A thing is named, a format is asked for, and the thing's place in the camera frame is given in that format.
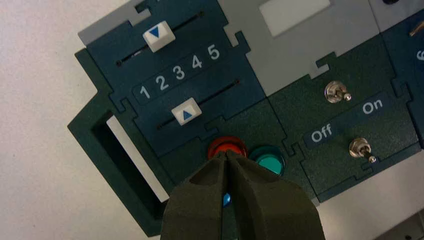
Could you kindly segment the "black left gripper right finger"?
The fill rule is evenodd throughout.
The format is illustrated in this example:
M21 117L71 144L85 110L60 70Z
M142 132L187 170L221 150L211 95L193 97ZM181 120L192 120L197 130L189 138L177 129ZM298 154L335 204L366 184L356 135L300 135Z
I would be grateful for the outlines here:
M299 185L231 150L227 169L240 240L325 239L318 210Z

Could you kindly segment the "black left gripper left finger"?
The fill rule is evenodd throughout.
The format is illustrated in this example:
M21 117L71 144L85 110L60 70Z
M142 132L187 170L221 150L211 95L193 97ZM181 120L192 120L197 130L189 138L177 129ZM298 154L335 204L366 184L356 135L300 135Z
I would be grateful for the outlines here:
M176 186L167 202L162 240L220 240L227 155L218 153Z

